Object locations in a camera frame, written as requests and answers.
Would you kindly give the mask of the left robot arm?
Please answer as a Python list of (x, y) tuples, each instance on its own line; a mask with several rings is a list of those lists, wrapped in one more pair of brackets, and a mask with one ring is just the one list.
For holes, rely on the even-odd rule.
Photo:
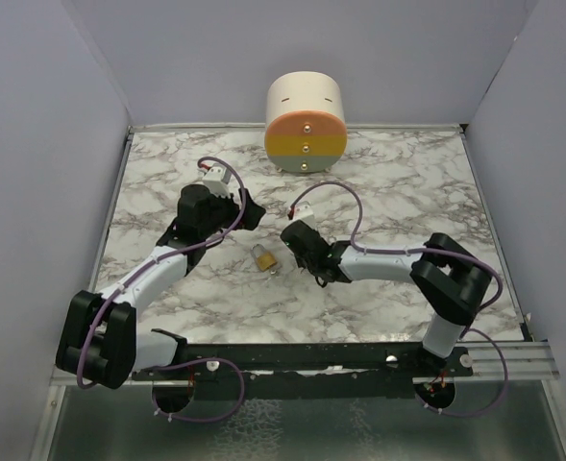
[(248, 190), (218, 197), (200, 184), (184, 187), (177, 215), (153, 251), (116, 284), (98, 293), (78, 292), (71, 300), (56, 352), (58, 369), (85, 387), (116, 389), (131, 373), (156, 368), (181, 376), (187, 356), (184, 338), (160, 328), (137, 330), (137, 318), (162, 292), (184, 279), (225, 231), (253, 231), (265, 215)]

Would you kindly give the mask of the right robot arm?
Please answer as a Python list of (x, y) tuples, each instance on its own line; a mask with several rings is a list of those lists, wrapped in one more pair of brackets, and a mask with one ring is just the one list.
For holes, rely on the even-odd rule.
[(455, 344), (474, 322), (495, 277), (444, 233), (433, 234), (417, 250), (358, 250), (345, 240), (329, 243), (298, 220), (283, 230), (281, 240), (320, 286), (361, 280), (414, 284), (434, 311), (416, 353), (418, 368), (429, 376), (450, 366)]

